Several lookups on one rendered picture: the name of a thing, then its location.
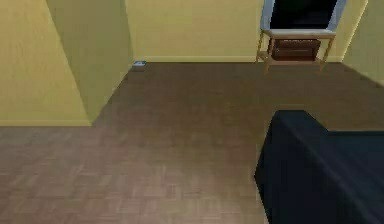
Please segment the black television with grey frame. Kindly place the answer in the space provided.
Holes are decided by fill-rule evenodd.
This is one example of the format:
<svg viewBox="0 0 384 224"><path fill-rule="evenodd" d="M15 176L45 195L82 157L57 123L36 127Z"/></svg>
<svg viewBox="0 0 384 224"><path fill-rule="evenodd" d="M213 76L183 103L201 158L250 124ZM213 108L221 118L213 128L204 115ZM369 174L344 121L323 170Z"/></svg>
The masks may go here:
<svg viewBox="0 0 384 224"><path fill-rule="evenodd" d="M347 0L263 0L264 30L335 31Z"/></svg>

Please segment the light wooden side table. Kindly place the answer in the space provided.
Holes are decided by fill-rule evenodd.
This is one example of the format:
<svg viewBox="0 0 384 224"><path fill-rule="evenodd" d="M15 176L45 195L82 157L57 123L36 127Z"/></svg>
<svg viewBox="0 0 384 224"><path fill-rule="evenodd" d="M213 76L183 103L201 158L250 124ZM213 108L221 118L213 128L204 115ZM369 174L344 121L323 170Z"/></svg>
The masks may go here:
<svg viewBox="0 0 384 224"><path fill-rule="evenodd" d="M271 40L271 47L267 51L261 50L261 45L263 43L264 36L267 35ZM336 33L334 31L326 29L315 29L315 30L296 30L296 29L261 29L260 37L257 47L256 61L262 60L264 63L264 73L267 74L271 65L318 65L319 71L322 71L325 65L327 64L327 58L330 52L330 49L333 45ZM276 40L287 39L318 39L318 40L327 40L328 45L323 54L322 58L315 57L314 61L276 61L272 58L272 50L275 45Z"/></svg>

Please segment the brown suitcase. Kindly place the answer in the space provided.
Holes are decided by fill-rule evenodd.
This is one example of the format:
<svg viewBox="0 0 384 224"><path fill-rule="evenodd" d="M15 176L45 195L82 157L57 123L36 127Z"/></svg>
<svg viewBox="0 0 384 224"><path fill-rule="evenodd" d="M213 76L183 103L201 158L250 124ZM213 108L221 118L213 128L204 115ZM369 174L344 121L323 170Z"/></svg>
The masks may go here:
<svg viewBox="0 0 384 224"><path fill-rule="evenodd" d="M272 58L278 61L314 61L320 44L317 39L277 39Z"/></svg>

